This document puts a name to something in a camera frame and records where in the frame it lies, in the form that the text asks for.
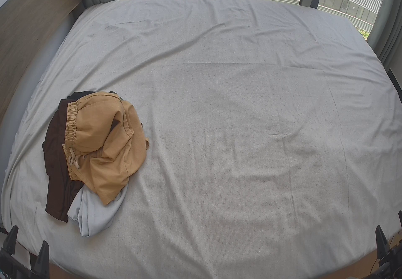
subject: brown garment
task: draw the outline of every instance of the brown garment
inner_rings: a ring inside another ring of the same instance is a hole
[[[63,149],[70,178],[83,181],[106,205],[144,162],[146,139],[132,104],[96,92],[68,105]]]
[[[67,106],[73,101],[60,100],[59,109],[55,112],[49,123],[45,141],[42,144],[45,155],[46,174],[49,176],[46,212],[64,222],[68,221],[67,212],[74,197],[84,185],[81,181],[72,181],[70,179],[63,151]]]

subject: headboard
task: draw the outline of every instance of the headboard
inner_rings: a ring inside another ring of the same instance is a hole
[[[0,123],[24,71],[82,0],[8,0],[0,7]]]

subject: light blue garment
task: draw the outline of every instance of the light blue garment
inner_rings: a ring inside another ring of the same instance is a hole
[[[112,225],[113,217],[121,206],[127,187],[123,187],[116,198],[103,205],[99,196],[84,185],[68,210],[68,217],[78,222],[81,236],[93,236]]]

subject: clothes pile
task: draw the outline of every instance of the clothes pile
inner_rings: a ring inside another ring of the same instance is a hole
[[[81,236],[107,229],[148,144],[134,106],[116,93],[74,92],[60,100],[42,144],[46,212],[77,222]]]

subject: bed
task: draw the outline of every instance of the bed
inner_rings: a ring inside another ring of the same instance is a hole
[[[110,228],[45,212],[60,99],[114,91],[150,146]],[[84,11],[38,83],[2,191],[7,230],[88,278],[313,278],[391,236],[402,105],[345,18],[265,0],[125,0]]]

